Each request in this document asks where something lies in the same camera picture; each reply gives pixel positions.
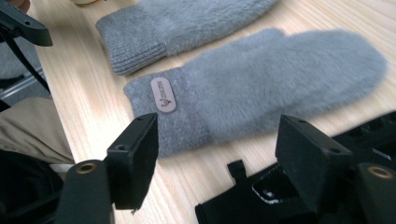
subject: fuzzy gray fabric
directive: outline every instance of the fuzzy gray fabric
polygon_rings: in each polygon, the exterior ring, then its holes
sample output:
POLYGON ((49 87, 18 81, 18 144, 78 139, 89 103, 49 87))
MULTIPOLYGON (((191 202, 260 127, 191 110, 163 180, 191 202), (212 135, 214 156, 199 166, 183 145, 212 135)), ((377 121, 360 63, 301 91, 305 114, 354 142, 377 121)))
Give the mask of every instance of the fuzzy gray fabric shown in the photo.
POLYGON ((160 156, 274 131, 281 114, 302 119, 355 101, 387 70, 364 38, 342 31, 283 36, 264 30, 201 54, 183 67, 124 88, 136 117, 159 114, 160 156), (166 77, 177 108, 159 111, 150 81, 166 77))
POLYGON ((103 17, 96 27, 118 75, 193 49, 255 21, 276 0, 141 0, 103 17))
MULTIPOLYGON (((34 68, 41 66, 37 53, 35 52, 35 46, 32 43, 22 37, 15 38, 15 42, 34 68)), ((15 56, 14 52, 12 52, 6 42, 0 43, 0 52, 0 79, 18 77, 27 72, 27 69, 23 66, 17 56, 15 56)))

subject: light wood surface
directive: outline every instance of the light wood surface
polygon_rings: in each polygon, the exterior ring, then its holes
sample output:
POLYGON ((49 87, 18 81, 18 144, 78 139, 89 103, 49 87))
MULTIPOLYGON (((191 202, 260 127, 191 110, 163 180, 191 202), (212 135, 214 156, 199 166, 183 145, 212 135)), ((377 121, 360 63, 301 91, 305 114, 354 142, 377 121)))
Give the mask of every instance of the light wood surface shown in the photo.
MULTIPOLYGON (((396 1, 280 0, 245 29, 201 48, 165 58, 131 76, 110 69, 95 23, 106 14, 135 4, 98 0, 76 6, 68 0, 32 0, 29 14, 44 23, 54 46, 37 47, 53 99, 76 161, 103 159, 106 148, 134 115, 123 93, 129 80, 162 71, 267 27, 287 34, 343 28, 371 41, 388 59, 389 70, 375 92, 358 102, 309 120, 329 135, 343 132, 396 108, 396 1)), ((252 175, 276 161, 276 133, 199 148, 157 162, 148 197, 133 216, 116 212, 117 223, 197 223, 194 206, 233 185, 226 164, 242 159, 252 175)))

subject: person's leg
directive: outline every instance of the person's leg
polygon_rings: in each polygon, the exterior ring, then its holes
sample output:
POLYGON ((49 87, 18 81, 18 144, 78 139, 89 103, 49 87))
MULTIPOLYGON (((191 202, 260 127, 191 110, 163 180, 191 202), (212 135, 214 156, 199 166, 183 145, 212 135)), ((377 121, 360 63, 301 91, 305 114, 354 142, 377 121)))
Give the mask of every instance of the person's leg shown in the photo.
POLYGON ((0 113, 0 149, 74 163, 55 104, 46 98, 28 98, 0 113))

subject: brass insert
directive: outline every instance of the brass insert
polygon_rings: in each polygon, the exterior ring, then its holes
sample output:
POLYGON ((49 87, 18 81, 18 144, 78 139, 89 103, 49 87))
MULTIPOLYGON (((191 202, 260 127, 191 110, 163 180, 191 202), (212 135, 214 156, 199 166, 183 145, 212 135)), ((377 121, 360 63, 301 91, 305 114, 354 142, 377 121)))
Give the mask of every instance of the brass insert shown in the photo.
POLYGON ((372 173, 372 175, 376 175, 378 177, 381 178, 385 178, 385 179, 392 179, 394 176, 391 172, 381 168, 381 167, 377 167, 377 166, 370 166, 367 169, 370 173, 372 173))
POLYGON ((81 174, 81 175, 85 175, 87 173, 90 173, 92 171, 94 171, 96 169, 96 164, 89 162, 89 163, 85 163, 85 164, 81 164, 78 168, 77 168, 77 173, 81 174))

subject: leather label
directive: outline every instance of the leather label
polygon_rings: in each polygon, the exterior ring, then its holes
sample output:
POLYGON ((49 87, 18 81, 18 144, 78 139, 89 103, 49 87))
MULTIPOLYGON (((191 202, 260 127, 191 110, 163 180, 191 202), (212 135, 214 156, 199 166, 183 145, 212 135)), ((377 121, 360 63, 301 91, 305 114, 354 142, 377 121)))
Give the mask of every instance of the leather label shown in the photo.
POLYGON ((170 113, 176 109, 176 100, 169 80, 165 77, 155 77, 151 80, 155 105, 163 113, 170 113))

